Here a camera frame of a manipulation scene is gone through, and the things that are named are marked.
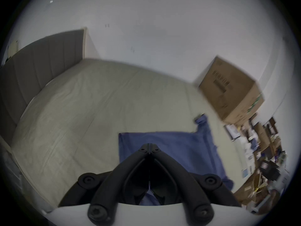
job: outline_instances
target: white bedsheet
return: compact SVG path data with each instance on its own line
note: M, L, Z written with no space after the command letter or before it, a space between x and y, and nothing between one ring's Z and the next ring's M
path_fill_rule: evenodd
M27 107L11 148L29 183L56 207L78 176L118 165L118 133L193 132L203 113L236 191L243 179L235 146L198 88L121 63L85 59L52 80Z

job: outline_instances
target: blue cloth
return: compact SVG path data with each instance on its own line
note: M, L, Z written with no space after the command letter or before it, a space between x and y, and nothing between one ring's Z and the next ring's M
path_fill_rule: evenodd
M197 132L147 132L119 133L119 160L122 162L143 144L153 143L174 158L188 172L218 175L225 186L232 190L233 181L226 176L217 147L213 143L206 115L195 120ZM141 205L159 205L150 191Z

